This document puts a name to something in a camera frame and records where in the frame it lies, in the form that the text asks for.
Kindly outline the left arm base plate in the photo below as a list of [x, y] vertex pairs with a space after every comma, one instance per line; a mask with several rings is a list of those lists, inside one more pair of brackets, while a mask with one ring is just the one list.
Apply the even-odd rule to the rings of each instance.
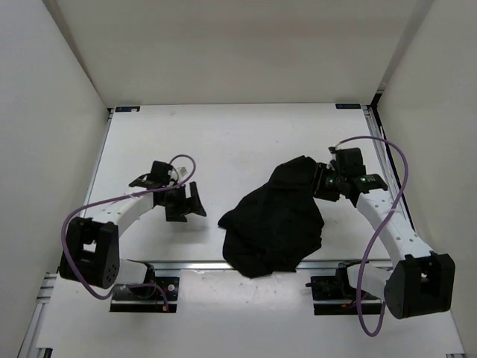
[[111, 313], [177, 312], [180, 276], [157, 271], [150, 263], [147, 266], [145, 282], [159, 286], [165, 294], [166, 301], [163, 300], [161, 291], [156, 287], [116, 288], [110, 302]]

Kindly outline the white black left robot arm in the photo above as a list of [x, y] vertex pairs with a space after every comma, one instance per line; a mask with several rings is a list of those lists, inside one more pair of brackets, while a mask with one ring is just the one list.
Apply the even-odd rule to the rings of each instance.
[[186, 222], [188, 214], [206, 216], [197, 184], [167, 186], [144, 192], [130, 192], [119, 200], [102, 201], [107, 207], [89, 218], [71, 214], [63, 223], [63, 254], [59, 273], [65, 280], [79, 282], [98, 300], [111, 298], [116, 290], [145, 300], [162, 299], [162, 311], [168, 311], [165, 290], [156, 282], [154, 267], [146, 262], [120, 257], [121, 236], [144, 214], [155, 207], [165, 208], [167, 222]]

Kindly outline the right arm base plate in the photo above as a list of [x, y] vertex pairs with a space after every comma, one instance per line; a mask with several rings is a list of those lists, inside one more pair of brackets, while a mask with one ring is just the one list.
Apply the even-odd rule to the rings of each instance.
[[358, 315], [356, 289], [351, 287], [347, 269], [359, 260], [339, 263], [333, 275], [310, 277], [306, 288], [311, 289], [315, 316]]

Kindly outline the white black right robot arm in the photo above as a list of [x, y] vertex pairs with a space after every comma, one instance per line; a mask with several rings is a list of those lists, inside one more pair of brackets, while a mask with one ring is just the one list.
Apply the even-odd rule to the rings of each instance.
[[378, 174], [360, 169], [346, 177], [319, 163], [313, 194], [326, 201], [348, 199], [367, 219], [384, 245], [393, 268], [386, 271], [368, 260], [342, 263], [336, 271], [335, 291], [351, 298], [360, 290], [384, 301], [394, 318], [403, 319], [450, 309], [455, 263], [438, 254], [394, 208], [386, 182]]

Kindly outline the black skirt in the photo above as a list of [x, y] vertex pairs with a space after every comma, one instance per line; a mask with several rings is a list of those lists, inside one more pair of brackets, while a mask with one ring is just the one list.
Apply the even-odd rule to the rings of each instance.
[[295, 272], [321, 248], [324, 220], [312, 197], [317, 162], [300, 156], [278, 165], [267, 183], [225, 213], [223, 258], [248, 278]]

